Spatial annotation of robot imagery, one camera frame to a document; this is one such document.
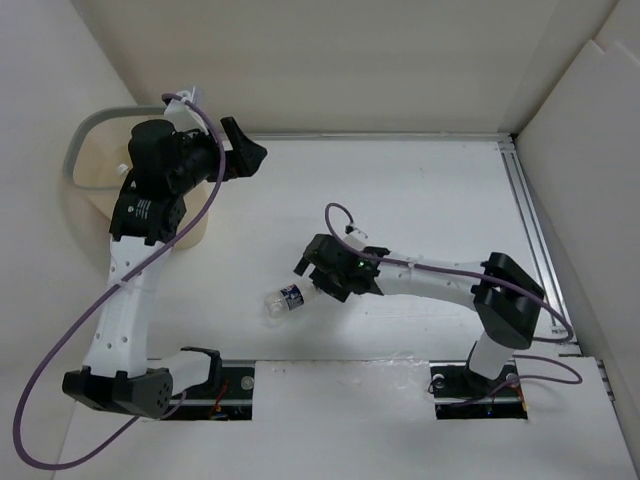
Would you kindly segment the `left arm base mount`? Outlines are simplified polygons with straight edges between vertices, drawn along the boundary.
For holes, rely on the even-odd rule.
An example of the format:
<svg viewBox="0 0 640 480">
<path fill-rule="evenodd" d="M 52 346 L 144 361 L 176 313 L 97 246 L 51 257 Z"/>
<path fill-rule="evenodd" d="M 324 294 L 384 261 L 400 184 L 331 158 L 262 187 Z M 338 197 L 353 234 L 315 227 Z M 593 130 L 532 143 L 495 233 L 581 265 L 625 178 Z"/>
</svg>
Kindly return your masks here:
<svg viewBox="0 0 640 480">
<path fill-rule="evenodd" d="M 178 406 L 177 395 L 165 413 L 165 421 L 250 421 L 253 415 L 254 361 L 224 361 L 218 387 L 199 385 L 186 390 Z"/>
</svg>

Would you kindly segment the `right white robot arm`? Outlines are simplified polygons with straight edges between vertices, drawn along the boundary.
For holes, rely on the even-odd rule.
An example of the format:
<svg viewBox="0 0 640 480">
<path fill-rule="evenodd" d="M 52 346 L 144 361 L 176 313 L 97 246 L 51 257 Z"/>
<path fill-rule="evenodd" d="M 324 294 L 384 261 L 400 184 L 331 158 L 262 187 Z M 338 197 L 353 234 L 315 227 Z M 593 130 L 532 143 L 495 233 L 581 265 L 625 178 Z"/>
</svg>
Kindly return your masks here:
<svg viewBox="0 0 640 480">
<path fill-rule="evenodd" d="M 353 235 L 338 240 L 317 234 L 294 273 L 310 270 L 312 284 L 344 302 L 351 294 L 409 295 L 444 301 L 475 312 L 483 333 L 462 369 L 473 393 L 495 388 L 508 360 L 534 341 L 545 292 L 510 256 L 493 252 L 480 262 L 436 262 L 384 247 L 366 246 Z"/>
</svg>

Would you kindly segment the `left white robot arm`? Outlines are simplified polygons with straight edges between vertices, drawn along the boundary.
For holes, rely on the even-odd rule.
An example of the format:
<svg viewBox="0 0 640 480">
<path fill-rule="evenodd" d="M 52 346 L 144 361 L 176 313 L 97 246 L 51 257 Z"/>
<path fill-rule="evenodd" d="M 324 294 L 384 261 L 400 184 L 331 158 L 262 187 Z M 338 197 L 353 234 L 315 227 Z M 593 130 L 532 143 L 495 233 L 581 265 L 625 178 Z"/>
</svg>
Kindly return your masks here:
<svg viewBox="0 0 640 480">
<path fill-rule="evenodd" d="M 144 121 L 131 131 L 132 167 L 109 229 L 113 294 L 81 368 L 62 383 L 66 395 L 93 410 L 158 419 L 172 397 L 185 391 L 208 397 L 224 384 L 216 350 L 183 347 L 163 360 L 147 355 L 152 302 L 187 211 L 186 194 L 204 181 L 251 177 L 267 155 L 234 118 L 221 125 L 231 144 L 225 152 L 211 134 L 180 132 L 168 120 Z"/>
</svg>

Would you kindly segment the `black cap small bottle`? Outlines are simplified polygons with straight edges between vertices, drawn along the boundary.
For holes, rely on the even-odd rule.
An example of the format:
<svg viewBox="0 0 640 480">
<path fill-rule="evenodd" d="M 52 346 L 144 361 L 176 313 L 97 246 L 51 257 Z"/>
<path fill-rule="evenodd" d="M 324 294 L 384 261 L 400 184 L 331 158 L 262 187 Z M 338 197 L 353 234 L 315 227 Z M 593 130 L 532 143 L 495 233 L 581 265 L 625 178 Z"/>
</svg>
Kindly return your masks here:
<svg viewBox="0 0 640 480">
<path fill-rule="evenodd" d="M 310 280 L 301 280 L 269 293 L 265 306 L 271 318 L 280 318 L 317 298 L 321 290 Z"/>
</svg>

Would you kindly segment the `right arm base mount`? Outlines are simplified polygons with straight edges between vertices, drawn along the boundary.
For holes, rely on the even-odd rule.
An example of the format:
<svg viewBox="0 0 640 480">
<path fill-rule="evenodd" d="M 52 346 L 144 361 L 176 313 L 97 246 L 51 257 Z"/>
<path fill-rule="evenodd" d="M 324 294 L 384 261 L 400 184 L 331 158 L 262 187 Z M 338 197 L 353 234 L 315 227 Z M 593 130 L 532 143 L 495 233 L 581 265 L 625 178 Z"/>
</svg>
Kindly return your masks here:
<svg viewBox="0 0 640 480">
<path fill-rule="evenodd" d="M 434 400 L 437 420 L 526 420 L 528 413 L 519 386 L 505 382 L 518 374 L 508 361 L 496 380 L 471 372 L 464 361 L 429 365 L 427 392 Z"/>
</svg>

